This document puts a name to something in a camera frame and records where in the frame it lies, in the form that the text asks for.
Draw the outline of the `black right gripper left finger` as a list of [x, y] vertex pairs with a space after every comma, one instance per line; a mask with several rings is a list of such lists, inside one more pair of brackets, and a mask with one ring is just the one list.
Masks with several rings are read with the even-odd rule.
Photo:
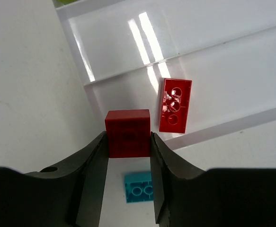
[[0, 227], [97, 227], [108, 166], [108, 140], [90, 144], [39, 172], [0, 167]]

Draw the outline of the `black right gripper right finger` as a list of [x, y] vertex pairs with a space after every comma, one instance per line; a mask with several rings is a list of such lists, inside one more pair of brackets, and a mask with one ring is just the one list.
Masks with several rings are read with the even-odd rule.
[[276, 168], [202, 170], [152, 133], [155, 221], [161, 227], [276, 227]]

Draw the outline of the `small red lego brick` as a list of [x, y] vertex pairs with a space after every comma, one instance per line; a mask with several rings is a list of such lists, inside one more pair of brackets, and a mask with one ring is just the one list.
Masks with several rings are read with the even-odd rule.
[[150, 156], [151, 118], [148, 109], [109, 111], [105, 126], [110, 158]]

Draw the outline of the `long red lego brick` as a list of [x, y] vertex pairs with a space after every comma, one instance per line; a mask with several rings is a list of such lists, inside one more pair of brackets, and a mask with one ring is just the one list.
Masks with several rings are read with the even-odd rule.
[[191, 80], [164, 79], [160, 110], [160, 132], [186, 132], [191, 88]]

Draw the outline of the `green lego brick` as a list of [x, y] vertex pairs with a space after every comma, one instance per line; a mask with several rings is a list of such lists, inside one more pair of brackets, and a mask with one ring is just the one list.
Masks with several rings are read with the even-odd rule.
[[53, 0], [53, 4], [57, 8], [57, 7], [61, 7], [61, 6], [71, 4], [71, 3], [76, 2], [76, 1], [77, 0]]

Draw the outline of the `teal long lego brick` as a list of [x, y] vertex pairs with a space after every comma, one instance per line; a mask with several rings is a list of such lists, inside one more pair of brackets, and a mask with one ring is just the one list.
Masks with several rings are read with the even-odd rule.
[[125, 175], [124, 186], [127, 203], [153, 201], [151, 172]]

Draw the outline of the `white three-compartment tray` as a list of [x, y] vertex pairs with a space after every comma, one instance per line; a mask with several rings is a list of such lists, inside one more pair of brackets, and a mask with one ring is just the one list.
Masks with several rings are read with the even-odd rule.
[[173, 149], [276, 120], [276, 0], [79, 0], [57, 8], [88, 98], [90, 133], [110, 110], [149, 109], [164, 79], [192, 81]]

